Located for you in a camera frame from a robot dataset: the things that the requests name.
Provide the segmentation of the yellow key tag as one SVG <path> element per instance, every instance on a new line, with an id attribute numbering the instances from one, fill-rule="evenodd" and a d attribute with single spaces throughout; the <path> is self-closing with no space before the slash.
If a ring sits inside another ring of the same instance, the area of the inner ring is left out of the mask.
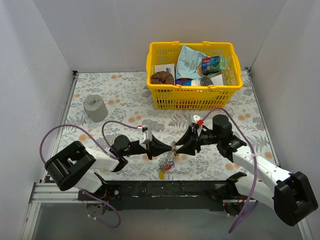
<path id="1" fill-rule="evenodd" d="M 161 170 L 161 171 L 159 172 L 159 179 L 160 179 L 160 180 L 164 180 L 164 179 L 165 179 L 165 172 L 164 172 L 163 170 Z"/>

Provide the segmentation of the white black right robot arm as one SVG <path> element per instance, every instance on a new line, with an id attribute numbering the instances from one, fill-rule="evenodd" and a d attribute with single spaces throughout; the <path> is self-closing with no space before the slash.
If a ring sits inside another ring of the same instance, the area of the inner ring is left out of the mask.
<path id="1" fill-rule="evenodd" d="M 204 145 L 216 145 L 218 152 L 250 173 L 237 172 L 228 177 L 219 192 L 232 199 L 241 195 L 253 198 L 273 209 L 287 225 L 294 226 L 319 207 L 309 179 L 298 171 L 291 173 L 261 156 L 252 153 L 250 146 L 232 131 L 226 115 L 212 119 L 213 129 L 204 126 L 198 115 L 188 118 L 188 129 L 176 142 L 178 154 L 194 156 Z"/>

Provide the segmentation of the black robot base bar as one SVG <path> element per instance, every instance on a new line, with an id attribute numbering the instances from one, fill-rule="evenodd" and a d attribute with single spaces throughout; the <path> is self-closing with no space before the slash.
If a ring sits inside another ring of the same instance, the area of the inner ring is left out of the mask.
<path id="1" fill-rule="evenodd" d="M 228 189 L 225 180 L 106 181 L 94 193 L 117 210 L 223 211 L 224 205 L 239 211 L 246 197 Z"/>

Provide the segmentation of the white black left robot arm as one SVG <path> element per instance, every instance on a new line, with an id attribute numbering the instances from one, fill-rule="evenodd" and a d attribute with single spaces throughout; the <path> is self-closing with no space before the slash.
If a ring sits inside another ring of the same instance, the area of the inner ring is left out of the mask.
<path id="1" fill-rule="evenodd" d="M 76 187 L 88 191 L 95 200 L 101 200 L 106 196 L 106 187 L 93 170 L 119 172 L 128 164 L 125 157 L 146 154 L 151 160 L 172 150 L 148 130 L 139 136 L 136 141 L 130 141 L 125 135 L 117 136 L 107 154 L 74 141 L 51 157 L 45 169 L 61 191 Z"/>

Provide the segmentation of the yellow plastic shopping basket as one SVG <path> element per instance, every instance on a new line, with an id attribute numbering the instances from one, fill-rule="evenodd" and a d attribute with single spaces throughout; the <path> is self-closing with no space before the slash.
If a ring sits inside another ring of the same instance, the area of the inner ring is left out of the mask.
<path id="1" fill-rule="evenodd" d="M 202 60 L 218 58 L 223 69 L 205 78 Z M 241 66 L 230 42 L 152 42 L 146 60 L 147 87 L 156 109 L 224 107 L 243 87 Z"/>

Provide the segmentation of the floral patterned table mat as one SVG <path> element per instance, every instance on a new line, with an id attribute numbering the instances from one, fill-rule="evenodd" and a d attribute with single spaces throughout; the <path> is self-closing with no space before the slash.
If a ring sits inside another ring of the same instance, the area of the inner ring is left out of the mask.
<path id="1" fill-rule="evenodd" d="M 236 122 L 233 132 L 239 138 L 247 137 L 257 155 L 278 164 L 248 71 L 242 71 L 241 79 L 241 90 L 225 106 Z M 92 121 L 84 110 L 83 102 L 89 95 L 101 96 L 106 105 L 108 115 L 101 122 Z M 108 148 L 119 135 L 135 141 L 139 134 L 135 130 L 137 125 L 149 128 L 158 140 L 171 144 L 186 132 L 190 115 L 205 117 L 208 128 L 212 127 L 214 116 L 208 110 L 156 109 L 144 71 L 79 73 L 67 111 L 67 127 L 59 130 L 58 150 L 73 141 L 95 150 Z M 156 181 L 159 180 L 160 163 L 166 156 L 162 154 L 149 160 L 145 154 L 133 155 L 123 170 L 116 173 L 101 170 L 99 174 L 106 180 Z M 167 181 L 225 180 L 244 171 L 243 167 L 222 157 L 214 145 L 202 147 L 195 156 L 181 154 L 172 159 L 175 165 L 165 171 L 164 180 Z"/>

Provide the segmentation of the grey cylinder block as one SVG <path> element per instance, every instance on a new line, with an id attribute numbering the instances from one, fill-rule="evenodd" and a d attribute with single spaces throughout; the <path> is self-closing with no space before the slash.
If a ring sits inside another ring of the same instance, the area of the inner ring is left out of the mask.
<path id="1" fill-rule="evenodd" d="M 102 122 L 108 116 L 108 109 L 100 95 L 88 95 L 83 101 L 83 108 L 88 117 L 95 123 Z"/>

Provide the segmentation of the white paper item in basket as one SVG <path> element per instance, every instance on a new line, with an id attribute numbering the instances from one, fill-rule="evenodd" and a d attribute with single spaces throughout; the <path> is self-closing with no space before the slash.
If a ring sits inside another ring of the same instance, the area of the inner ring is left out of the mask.
<path id="1" fill-rule="evenodd" d="M 200 85 L 201 86 L 224 86 L 225 85 L 225 81 L 224 81 L 224 77 L 222 74 L 218 74 L 218 75 L 213 75 L 211 77 L 209 76 L 203 76 L 200 79 Z"/>

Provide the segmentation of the brown round pouch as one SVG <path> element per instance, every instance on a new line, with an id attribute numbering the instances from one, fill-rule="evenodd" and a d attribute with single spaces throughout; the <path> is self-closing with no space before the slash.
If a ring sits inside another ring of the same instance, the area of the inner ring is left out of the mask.
<path id="1" fill-rule="evenodd" d="M 150 78 L 150 83 L 153 85 L 174 85 L 174 76 L 166 71 L 158 71 Z"/>

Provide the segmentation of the light blue chips bag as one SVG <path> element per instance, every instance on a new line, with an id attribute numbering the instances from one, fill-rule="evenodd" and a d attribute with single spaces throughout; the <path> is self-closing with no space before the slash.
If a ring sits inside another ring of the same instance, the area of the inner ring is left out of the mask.
<path id="1" fill-rule="evenodd" d="M 205 55 L 200 51 L 193 50 L 184 44 L 177 59 L 175 71 L 176 79 L 196 80 L 202 77 L 202 59 L 208 57 L 208 55 Z"/>

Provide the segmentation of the white box in basket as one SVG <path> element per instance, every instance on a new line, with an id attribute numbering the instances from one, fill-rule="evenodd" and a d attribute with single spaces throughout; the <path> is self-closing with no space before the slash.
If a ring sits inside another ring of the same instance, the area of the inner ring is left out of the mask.
<path id="1" fill-rule="evenodd" d="M 166 72 L 170 73 L 173 76 L 175 75 L 175 64 L 174 63 L 169 63 L 169 64 L 158 64 L 154 66 L 154 72 Z"/>

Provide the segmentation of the green sponge pack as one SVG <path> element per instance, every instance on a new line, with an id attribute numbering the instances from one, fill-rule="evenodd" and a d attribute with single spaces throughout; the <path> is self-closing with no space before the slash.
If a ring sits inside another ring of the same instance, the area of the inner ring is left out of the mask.
<path id="1" fill-rule="evenodd" d="M 222 55 L 203 58 L 201 72 L 203 74 L 223 72 L 227 68 L 227 60 Z"/>

